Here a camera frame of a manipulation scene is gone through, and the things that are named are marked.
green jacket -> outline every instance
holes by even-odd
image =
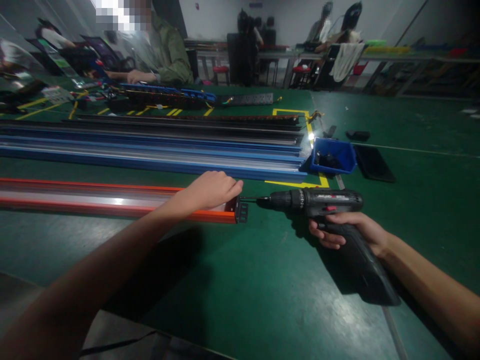
[[[157,72],[160,81],[169,85],[193,83],[184,41],[177,29],[153,13],[151,22],[152,29],[148,31],[150,46],[146,39],[133,44],[137,69],[144,73]]]

orange aluminum profile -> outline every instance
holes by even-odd
[[[179,187],[0,178],[0,207],[139,218],[180,190]],[[215,208],[195,211],[187,219],[243,223],[247,220],[247,205],[236,197]]]

white towel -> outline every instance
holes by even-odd
[[[365,44],[358,43],[342,43],[340,51],[335,59],[330,75],[337,83],[347,77],[352,67],[357,63],[362,54]]]

blue aluminum profile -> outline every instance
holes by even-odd
[[[0,135],[0,142],[7,144],[13,143],[16,146],[48,146],[59,147],[65,150],[72,148],[88,149],[92,151],[113,151],[120,153],[124,151],[130,154],[153,155],[153,156],[171,156],[171,157],[203,157],[213,161],[214,159],[228,159],[232,165],[239,162],[268,162],[270,164],[281,164],[298,169],[305,159],[295,156],[278,156],[271,154],[259,154],[254,152],[240,153],[235,151],[209,151],[189,148],[171,148],[164,146],[145,146],[129,145],[125,143],[104,143],[96,141],[77,141],[53,138],[23,137],[23,136],[3,136]]]
[[[9,136],[35,137],[72,141],[95,141],[127,145],[162,146],[181,149],[232,151],[238,153],[271,154],[298,157],[302,148],[292,145],[269,145],[251,142],[175,139],[171,137],[90,132],[89,130],[50,130],[24,127],[6,127],[3,133]]]
[[[202,174],[205,171],[225,171],[227,175],[239,179],[267,180],[278,182],[302,183],[306,172],[247,168],[229,165],[204,165],[181,161],[155,161],[152,159],[132,158],[115,155],[97,155],[81,153],[64,153],[49,149],[22,149],[20,147],[0,144],[0,156],[57,161],[67,163],[114,166],[122,168],[143,169],[152,171],[177,172],[187,174]]]

aluminum rail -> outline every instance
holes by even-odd
[[[2,136],[0,156],[187,174],[202,174],[215,170],[225,171],[229,176],[241,179],[294,183],[303,182],[307,175],[298,171],[298,165],[284,159],[275,162],[267,158],[233,161],[229,156],[209,158],[198,154],[165,155],[131,148],[85,148],[78,144],[52,144],[50,139],[24,140],[16,136]]]
[[[247,122],[236,120],[211,120],[207,116],[198,119],[187,118],[163,118],[147,116],[102,116],[102,115],[78,115],[76,121],[87,123],[105,123],[105,124],[135,124],[135,125],[187,125],[190,127],[221,127],[221,128],[241,128],[250,130],[281,130],[299,132],[302,127],[297,124],[278,124],[276,122]]]
[[[3,128],[2,133],[8,136],[48,138],[58,140],[90,141],[113,144],[140,145],[168,147],[170,149],[195,149],[227,151],[237,153],[255,153],[278,156],[298,157],[302,148],[300,146],[284,146],[255,144],[247,142],[209,141],[194,139],[176,139],[168,137],[138,136],[128,134],[112,134],[105,132],[68,131],[37,129],[22,126],[8,126]]]
[[[106,134],[124,134],[138,135],[144,137],[163,137],[173,139],[196,139],[207,141],[235,142],[235,143],[254,143],[254,144],[270,144],[283,146],[298,146],[303,137],[303,132],[294,131],[278,131],[272,135],[271,131],[258,130],[253,137],[251,131],[237,131],[234,128],[228,128],[225,131],[214,128],[191,129],[188,126],[184,128],[161,128],[157,126],[142,125],[123,125],[123,124],[91,124],[78,121],[74,122],[50,122],[50,121],[30,121],[22,120],[21,125],[16,120],[2,120],[0,122],[0,131],[8,127],[19,127],[23,129],[50,129],[58,131],[90,131],[95,133]]]
[[[141,217],[180,190],[176,187],[0,178],[0,207]],[[188,219],[235,224],[246,222],[247,209],[236,197],[215,208],[196,211]]]

